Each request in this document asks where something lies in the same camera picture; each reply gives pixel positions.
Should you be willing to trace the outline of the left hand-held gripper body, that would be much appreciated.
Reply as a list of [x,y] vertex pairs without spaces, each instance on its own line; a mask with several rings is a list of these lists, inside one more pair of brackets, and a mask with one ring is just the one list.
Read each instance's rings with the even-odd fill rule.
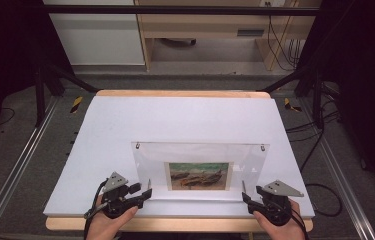
[[106,204],[103,212],[107,217],[115,219],[135,206],[132,199],[126,198],[128,194],[133,194],[127,183],[128,180],[117,172],[113,172],[105,183],[102,202]]

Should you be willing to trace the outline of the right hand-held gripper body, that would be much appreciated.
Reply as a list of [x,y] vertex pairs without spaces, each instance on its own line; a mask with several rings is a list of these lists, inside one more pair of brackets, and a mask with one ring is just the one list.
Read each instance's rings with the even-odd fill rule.
[[303,197],[304,194],[281,180],[275,180],[261,187],[265,193],[264,197],[260,195],[263,202],[261,213],[273,225],[283,226],[287,224],[292,215],[289,198]]

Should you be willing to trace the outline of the landscape photo card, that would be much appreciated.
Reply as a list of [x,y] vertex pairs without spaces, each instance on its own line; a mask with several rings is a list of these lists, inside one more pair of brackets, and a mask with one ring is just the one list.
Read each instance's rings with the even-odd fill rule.
[[229,162],[166,163],[168,189],[172,191],[226,191],[230,188]]

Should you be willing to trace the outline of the clear acrylic photo frame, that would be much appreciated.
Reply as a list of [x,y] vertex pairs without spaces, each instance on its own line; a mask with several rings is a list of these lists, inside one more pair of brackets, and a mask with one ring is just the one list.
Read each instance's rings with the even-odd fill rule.
[[[153,189],[154,200],[238,201],[255,193],[255,185],[270,150],[268,144],[134,142],[138,180]],[[166,163],[229,162],[232,175],[226,191],[172,191]]]

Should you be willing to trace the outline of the person's right hand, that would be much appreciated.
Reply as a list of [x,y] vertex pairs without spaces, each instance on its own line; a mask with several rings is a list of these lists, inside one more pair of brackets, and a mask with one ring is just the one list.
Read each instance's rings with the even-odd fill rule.
[[303,224],[300,221],[299,204],[290,200],[293,217],[283,226],[273,225],[264,215],[255,211],[253,213],[258,224],[263,228],[272,240],[307,240]]

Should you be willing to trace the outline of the person's left hand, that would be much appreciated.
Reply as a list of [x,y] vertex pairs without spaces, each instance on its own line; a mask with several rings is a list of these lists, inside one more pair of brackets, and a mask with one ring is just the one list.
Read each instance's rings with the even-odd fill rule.
[[108,218],[103,212],[96,213],[90,222],[85,240],[113,240],[122,226],[134,218],[138,207],[126,210],[115,219]]

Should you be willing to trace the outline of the yellow clamp right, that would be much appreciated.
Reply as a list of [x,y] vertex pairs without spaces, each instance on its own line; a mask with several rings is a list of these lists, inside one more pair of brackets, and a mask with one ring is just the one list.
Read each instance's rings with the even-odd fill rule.
[[285,106],[285,109],[287,110],[292,110],[295,112],[302,112],[302,108],[300,106],[292,106],[288,98],[284,98],[284,106]]

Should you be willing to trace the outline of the yellow clamp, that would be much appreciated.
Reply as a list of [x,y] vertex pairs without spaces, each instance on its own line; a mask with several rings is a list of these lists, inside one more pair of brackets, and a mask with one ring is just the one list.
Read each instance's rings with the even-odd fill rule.
[[295,112],[302,112],[302,108],[300,106],[292,106],[288,98],[284,98],[284,106],[285,106],[285,109],[287,110],[292,110]]
[[83,97],[82,96],[78,96],[75,98],[74,102],[73,102],[73,105],[71,107],[71,110],[70,110],[70,113],[76,113],[81,102],[82,102],[82,99]]

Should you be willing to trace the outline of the yellow clamp left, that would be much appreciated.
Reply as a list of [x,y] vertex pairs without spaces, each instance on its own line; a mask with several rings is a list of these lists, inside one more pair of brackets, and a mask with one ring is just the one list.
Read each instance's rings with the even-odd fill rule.
[[82,96],[78,96],[75,98],[74,102],[73,102],[73,105],[71,107],[71,110],[70,110],[70,113],[76,113],[81,102],[82,102],[82,99],[83,97]]

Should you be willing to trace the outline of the black metal stand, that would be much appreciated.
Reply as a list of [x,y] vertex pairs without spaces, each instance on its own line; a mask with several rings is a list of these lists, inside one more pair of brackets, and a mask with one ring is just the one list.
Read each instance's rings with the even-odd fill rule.
[[99,91],[99,88],[84,82],[74,74],[63,70],[56,65],[48,64],[38,67],[34,74],[34,78],[37,108],[36,127],[45,120],[46,106],[44,87],[47,87],[53,96],[61,96],[64,93],[64,87],[60,82],[60,79],[63,78],[90,93],[97,93]]
[[294,93],[298,97],[306,96],[310,90],[313,90],[312,95],[312,120],[316,123],[319,129],[323,128],[323,117],[321,107],[321,95],[322,95],[322,75],[320,74],[317,67],[304,66],[300,69],[296,69],[294,72],[283,77],[281,80],[264,87],[262,92],[272,93],[276,89],[298,80],[298,84],[294,89]]

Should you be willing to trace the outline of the black curtain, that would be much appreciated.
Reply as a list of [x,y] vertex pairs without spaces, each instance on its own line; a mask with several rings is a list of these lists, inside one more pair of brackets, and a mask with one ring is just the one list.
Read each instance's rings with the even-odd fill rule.
[[50,16],[35,11],[44,0],[0,0],[0,113],[4,99],[34,84],[35,63],[23,31],[38,41],[42,55],[64,71],[73,71]]
[[319,64],[340,89],[340,110],[375,170],[375,0],[322,0],[299,65]]

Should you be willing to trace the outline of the white cabinet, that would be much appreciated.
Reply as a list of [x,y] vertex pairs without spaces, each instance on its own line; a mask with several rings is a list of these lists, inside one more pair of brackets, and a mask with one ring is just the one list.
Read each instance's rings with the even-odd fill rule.
[[72,65],[144,65],[135,14],[50,14]]

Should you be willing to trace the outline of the light wooden desk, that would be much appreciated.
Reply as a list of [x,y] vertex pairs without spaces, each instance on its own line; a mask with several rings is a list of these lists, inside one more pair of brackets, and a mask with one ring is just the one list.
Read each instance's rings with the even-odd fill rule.
[[[318,8],[322,0],[133,0],[137,6],[230,6]],[[303,42],[314,22],[312,16],[172,15],[137,16],[146,62],[151,62],[155,39],[251,38],[256,41],[267,70],[274,69],[287,52],[288,40]],[[264,29],[262,37],[238,37],[238,29]]]

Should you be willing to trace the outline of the black overhead metal bar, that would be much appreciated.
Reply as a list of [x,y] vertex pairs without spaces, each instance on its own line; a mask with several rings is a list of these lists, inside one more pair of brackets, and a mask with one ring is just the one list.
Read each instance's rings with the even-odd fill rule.
[[44,5],[42,11],[59,14],[181,14],[317,16],[319,8],[225,7],[225,6],[129,6],[129,5]]

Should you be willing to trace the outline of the aluminium floor rail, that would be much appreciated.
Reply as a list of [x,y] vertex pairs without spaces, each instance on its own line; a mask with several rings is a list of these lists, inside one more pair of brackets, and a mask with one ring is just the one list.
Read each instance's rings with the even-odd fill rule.
[[319,112],[317,113],[322,121],[321,129],[314,126],[313,130],[320,136],[317,143],[318,149],[328,171],[330,172],[332,182],[335,185],[336,195],[340,199],[342,211],[339,215],[345,214],[346,219],[342,224],[351,224],[360,240],[375,240],[375,231],[364,213],[364,210],[352,189],[352,186],[347,180],[345,173],[340,168],[337,158],[325,137],[325,133],[328,132],[325,118],[333,111],[334,105],[329,102],[324,102],[319,107]]
[[9,173],[6,181],[0,189],[0,218],[6,209],[10,198],[12,197],[24,171],[29,164],[59,102],[58,97],[51,97],[46,108],[45,116],[32,131],[27,143],[20,153],[12,171]]

